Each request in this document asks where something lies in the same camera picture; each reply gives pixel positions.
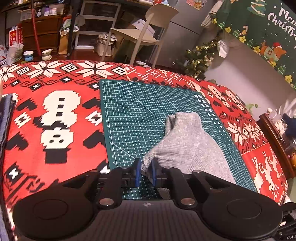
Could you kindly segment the white drawer unit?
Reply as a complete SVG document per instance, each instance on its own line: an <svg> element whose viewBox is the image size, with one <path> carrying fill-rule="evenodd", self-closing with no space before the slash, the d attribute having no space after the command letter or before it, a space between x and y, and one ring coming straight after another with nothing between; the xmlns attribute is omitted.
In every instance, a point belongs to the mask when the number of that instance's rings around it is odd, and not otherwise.
<svg viewBox="0 0 296 241"><path fill-rule="evenodd" d="M80 16L85 24L76 33L75 49L93 49L99 34L109 33L115 26L121 4L106 1L84 1Z"/></svg>

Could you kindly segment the white ceramic cup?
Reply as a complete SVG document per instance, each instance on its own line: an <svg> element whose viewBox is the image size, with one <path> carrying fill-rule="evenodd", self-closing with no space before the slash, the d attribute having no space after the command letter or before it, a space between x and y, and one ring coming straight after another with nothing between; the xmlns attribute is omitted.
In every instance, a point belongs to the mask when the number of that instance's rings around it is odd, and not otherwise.
<svg viewBox="0 0 296 241"><path fill-rule="evenodd" d="M42 54L42 60L43 61L49 61L49 60L51 60L52 59L51 52L52 52L52 49L44 50L41 53Z"/></svg>

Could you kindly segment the grey polo shirt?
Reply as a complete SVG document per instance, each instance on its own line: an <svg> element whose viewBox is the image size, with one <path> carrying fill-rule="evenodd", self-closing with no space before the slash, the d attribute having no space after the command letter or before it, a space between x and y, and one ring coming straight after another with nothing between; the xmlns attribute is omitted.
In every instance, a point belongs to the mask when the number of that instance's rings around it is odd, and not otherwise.
<svg viewBox="0 0 296 241"><path fill-rule="evenodd" d="M169 115L165 135L143 158L141 173L152 181L149 166L157 159L164 168L177 168L183 174L201 170L235 184L229 164L217 142L205 132L197 113Z"/></svg>

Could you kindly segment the white plastic bag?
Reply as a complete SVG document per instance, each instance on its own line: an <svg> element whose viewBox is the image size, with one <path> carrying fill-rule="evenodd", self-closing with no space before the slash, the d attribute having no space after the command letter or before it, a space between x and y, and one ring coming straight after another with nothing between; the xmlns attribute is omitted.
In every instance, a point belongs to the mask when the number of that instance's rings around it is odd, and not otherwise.
<svg viewBox="0 0 296 241"><path fill-rule="evenodd" d="M6 63L8 66L12 65L13 63L19 61L22 58L22 52L23 52L23 44L14 44L12 45L8 52L6 57Z"/></svg>

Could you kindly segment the dark blue cloth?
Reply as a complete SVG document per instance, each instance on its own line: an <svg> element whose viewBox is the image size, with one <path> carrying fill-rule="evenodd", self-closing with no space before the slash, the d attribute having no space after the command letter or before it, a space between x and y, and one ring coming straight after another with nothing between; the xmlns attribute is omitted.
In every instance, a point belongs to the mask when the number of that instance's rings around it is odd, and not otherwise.
<svg viewBox="0 0 296 241"><path fill-rule="evenodd" d="M287 137L296 138L296 119L290 118L286 113L282 115L282 119L287 124L285 134Z"/></svg>

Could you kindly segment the beige plastic chair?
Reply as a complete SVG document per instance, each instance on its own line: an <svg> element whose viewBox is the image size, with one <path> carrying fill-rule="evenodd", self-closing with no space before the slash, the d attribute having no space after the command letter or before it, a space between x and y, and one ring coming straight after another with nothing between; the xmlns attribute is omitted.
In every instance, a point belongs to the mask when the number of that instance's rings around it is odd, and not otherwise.
<svg viewBox="0 0 296 241"><path fill-rule="evenodd" d="M144 27L139 30L139 29L116 29L116 28L111 28L108 34L108 38L106 41L106 46L104 48L104 52L102 54L102 60L104 60L107 52L107 47L111 39L112 34L118 34L124 37L127 40L132 41L135 43L135 47L133 49L133 53L130 59L129 64L133 65L135 58L138 53L138 49L140 46L152 46L156 45L157 47L157 52L154 58L154 62L152 64L152 68L155 68L159 53L161 51L161 48L164 43L164 37L166 35L166 32L168 30L169 24L174 16L176 16L179 13L179 11L171 6L168 6L166 4L155 4L151 6L146 14L145 14L145 24ZM154 38L153 36L149 35L146 33L147 28L149 25L154 25L159 28L162 28L163 35L159 40Z"/></svg>

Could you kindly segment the wooden drawer chest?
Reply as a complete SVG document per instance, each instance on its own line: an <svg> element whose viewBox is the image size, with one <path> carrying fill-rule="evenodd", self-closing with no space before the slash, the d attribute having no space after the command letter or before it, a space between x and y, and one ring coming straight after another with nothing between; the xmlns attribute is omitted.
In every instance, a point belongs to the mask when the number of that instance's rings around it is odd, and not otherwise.
<svg viewBox="0 0 296 241"><path fill-rule="evenodd" d="M57 54L60 43L59 31L62 24L62 16L42 16L35 18L35 21L41 52L52 49L52 53ZM22 21L22 29L23 50L34 51L34 55L37 55L32 19Z"/></svg>

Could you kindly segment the grey refrigerator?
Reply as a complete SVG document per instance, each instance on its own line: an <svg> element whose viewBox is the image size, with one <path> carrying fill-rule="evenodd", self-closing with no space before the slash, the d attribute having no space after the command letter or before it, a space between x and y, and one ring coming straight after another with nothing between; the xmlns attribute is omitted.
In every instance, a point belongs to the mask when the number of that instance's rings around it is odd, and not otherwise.
<svg viewBox="0 0 296 241"><path fill-rule="evenodd" d="M201 3L203 6L196 9L187 1L168 1L169 6L177 9L179 13L170 21L165 35L162 28L156 28L154 37L164 40L156 63L157 66L171 68L177 59L184 56L187 49L196 46L202 32L201 23L216 1L201 1Z"/></svg>

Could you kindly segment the green cutting mat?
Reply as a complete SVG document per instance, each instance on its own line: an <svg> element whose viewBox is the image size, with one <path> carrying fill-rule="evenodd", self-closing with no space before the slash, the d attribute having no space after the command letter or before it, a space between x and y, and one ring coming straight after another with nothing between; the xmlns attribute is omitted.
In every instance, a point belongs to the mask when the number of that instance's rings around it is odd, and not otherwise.
<svg viewBox="0 0 296 241"><path fill-rule="evenodd" d="M204 131L223 151L236 183L256 190L230 134L199 92L124 80L102 79L99 85L110 169L142 159L163 138L168 115L196 112Z"/></svg>

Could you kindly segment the green christmas wall banner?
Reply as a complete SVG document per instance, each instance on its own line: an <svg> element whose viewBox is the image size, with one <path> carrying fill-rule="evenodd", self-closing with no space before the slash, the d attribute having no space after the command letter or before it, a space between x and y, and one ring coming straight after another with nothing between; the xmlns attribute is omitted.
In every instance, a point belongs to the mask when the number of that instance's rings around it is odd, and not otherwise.
<svg viewBox="0 0 296 241"><path fill-rule="evenodd" d="M295 1L224 1L212 20L295 88Z"/></svg>

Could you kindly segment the red christmas pattern blanket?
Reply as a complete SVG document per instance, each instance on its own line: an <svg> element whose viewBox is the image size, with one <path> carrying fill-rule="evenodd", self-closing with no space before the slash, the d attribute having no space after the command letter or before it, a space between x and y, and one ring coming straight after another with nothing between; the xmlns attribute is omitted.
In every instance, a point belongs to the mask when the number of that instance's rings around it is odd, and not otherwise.
<svg viewBox="0 0 296 241"><path fill-rule="evenodd" d="M287 181L259 126L229 89L152 68L106 62L53 61L1 69L4 96L12 94L1 198L13 217L18 201L97 169L97 215L88 227L62 240L229 240L212 232L193 210L183 209L168 188L141 173L143 158L109 168L101 111L102 79L124 80L199 92L230 134L257 192L285 203ZM20 240L33 240L20 234ZM274 236L265 239L274 240Z"/></svg>

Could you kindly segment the dark wooden side cabinet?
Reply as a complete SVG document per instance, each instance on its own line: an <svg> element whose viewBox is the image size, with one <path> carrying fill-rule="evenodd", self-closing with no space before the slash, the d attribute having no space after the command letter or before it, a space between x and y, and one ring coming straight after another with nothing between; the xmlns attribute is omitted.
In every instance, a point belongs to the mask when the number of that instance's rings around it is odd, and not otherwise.
<svg viewBox="0 0 296 241"><path fill-rule="evenodd" d="M258 126L262 130L266 139L268 140L272 150L274 151L280 166L285 174L287 179L295 178L295 170L292 167L290 162L290 158L285 152L284 145L280 133L269 120L267 114L262 114L259 116L259 120L257 121Z"/></svg>

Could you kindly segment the blue ceramic cup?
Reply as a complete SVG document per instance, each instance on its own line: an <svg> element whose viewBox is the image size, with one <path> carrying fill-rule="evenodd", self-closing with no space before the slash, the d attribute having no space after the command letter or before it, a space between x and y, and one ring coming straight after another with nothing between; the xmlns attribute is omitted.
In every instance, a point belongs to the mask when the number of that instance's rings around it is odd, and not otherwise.
<svg viewBox="0 0 296 241"><path fill-rule="evenodd" d="M33 51L30 51L30 50L29 50L29 51L25 51L25 52L23 53L24 60L25 60L25 61L28 61L28 62L32 61L32 60L34 59L33 54L34 54Z"/></svg>

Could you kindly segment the dark desk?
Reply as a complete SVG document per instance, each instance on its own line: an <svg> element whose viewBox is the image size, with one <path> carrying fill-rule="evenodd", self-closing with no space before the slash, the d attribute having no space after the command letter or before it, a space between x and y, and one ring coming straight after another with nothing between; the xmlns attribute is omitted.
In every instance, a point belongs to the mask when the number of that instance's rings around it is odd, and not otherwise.
<svg viewBox="0 0 296 241"><path fill-rule="evenodd" d="M69 6L67 58L74 49L94 50L99 34L115 26L121 7L148 9L152 1L69 1Z"/></svg>

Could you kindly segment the folded blue jeans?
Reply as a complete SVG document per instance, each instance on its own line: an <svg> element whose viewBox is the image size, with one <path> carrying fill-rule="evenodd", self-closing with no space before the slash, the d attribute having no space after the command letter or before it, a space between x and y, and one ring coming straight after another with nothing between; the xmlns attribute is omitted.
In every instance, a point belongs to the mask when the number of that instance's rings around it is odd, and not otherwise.
<svg viewBox="0 0 296 241"><path fill-rule="evenodd" d="M16 105L14 96L7 94L1 98L1 129L0 129L0 154L1 154L1 168L4 161L4 150L8 138L8 133L11 125L11 118Z"/></svg>

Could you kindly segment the small christmas tree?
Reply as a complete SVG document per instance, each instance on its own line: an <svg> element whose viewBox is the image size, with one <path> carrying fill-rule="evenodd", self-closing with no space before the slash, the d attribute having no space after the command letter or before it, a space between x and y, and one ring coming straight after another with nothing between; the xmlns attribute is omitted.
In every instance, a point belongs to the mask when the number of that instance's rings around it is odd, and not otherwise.
<svg viewBox="0 0 296 241"><path fill-rule="evenodd" d="M194 79L205 79L205 72L217 53L217 43L218 40L213 39L194 49L186 50L184 56L177 61L178 70Z"/></svg>

